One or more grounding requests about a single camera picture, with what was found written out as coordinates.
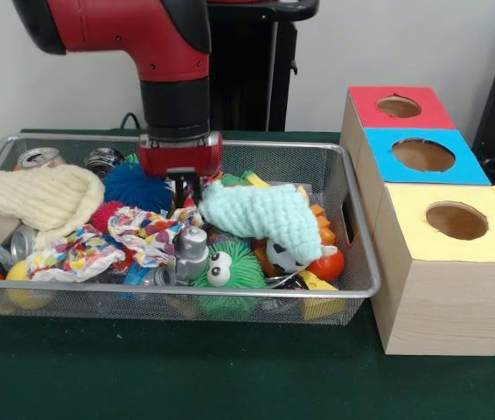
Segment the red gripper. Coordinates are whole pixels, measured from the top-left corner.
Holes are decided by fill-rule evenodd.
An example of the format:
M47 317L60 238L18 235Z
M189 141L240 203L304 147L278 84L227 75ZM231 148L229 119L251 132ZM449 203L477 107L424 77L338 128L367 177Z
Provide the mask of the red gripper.
M202 198L202 179L217 173L221 167L223 139L210 133L197 140L182 143L156 142L148 134L138 138L137 156L144 172L151 177L170 178L174 185L174 208L185 201L183 174L190 174L188 186L193 200Z

